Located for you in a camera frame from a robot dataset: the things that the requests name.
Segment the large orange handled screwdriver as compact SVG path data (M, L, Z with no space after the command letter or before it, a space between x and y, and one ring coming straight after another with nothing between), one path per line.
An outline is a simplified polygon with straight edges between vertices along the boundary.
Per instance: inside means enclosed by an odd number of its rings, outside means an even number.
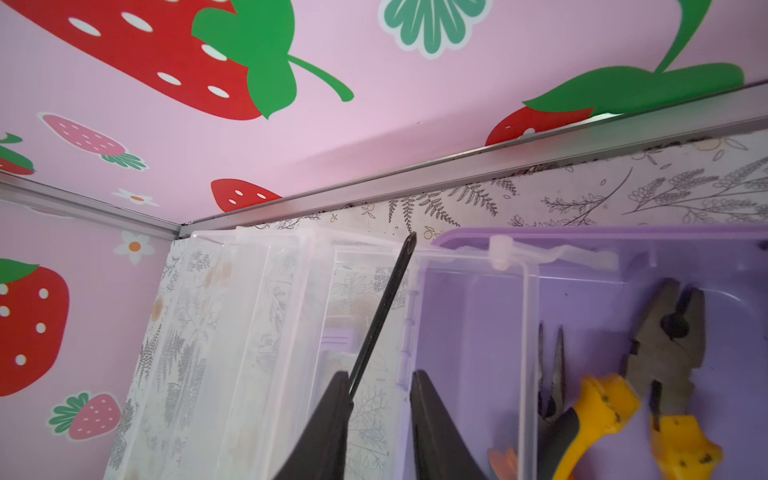
M376 343L386 322L392 303L397 295L397 291L402 283L403 277L407 271L408 265L417 245L417 235L409 234L404 240L398 258L394 264L382 297L372 318L371 325L367 331L359 355L355 361L350 374L349 397L351 400L358 390L362 377L373 354Z

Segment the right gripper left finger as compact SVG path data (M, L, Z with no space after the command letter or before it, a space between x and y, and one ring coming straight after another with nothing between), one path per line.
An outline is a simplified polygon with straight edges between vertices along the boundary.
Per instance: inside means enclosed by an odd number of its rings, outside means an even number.
M275 480L344 478L348 422L354 404L346 371L336 372Z

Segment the purple plastic tool box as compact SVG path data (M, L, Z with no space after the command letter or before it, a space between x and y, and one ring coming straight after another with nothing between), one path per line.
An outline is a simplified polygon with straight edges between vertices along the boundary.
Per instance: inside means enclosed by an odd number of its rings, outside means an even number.
M333 374L351 371L398 241L310 227L199 232L147 335L109 479L270 479ZM718 479L767 475L767 231L459 229L421 242L349 421L349 479L411 479L409 390L428 372L484 474L490 448L535 475L537 370L565 338L566 397L617 370L664 279L701 288L691 410Z

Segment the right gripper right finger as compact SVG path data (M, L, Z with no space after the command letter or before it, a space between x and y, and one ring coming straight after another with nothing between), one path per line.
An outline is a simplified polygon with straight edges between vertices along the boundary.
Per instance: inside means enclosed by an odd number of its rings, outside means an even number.
M424 370L413 372L410 406L417 479L486 479Z

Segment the orange handled needle-nose pliers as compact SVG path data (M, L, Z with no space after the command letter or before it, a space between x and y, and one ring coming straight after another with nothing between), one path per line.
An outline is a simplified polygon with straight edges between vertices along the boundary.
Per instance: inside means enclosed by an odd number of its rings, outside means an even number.
M551 372L551 384L544 388L544 330L540 324L538 328L538 439L542 440L555 422L565 411L566 393L566 365L563 327L557 330L557 339L554 354L554 365ZM487 451L487 459L491 467L492 479L516 479L518 470L518 457L513 448L500 451L490 448Z

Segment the yellow handled combination pliers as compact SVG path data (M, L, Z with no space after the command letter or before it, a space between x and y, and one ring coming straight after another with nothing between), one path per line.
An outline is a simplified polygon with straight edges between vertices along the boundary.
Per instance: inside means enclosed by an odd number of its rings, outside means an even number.
M575 403L545 430L536 476L568 479L588 450L649 407L650 450L665 479L708 479L723 459L688 407L706 350L706 299L662 280L641 310L618 372L585 376Z

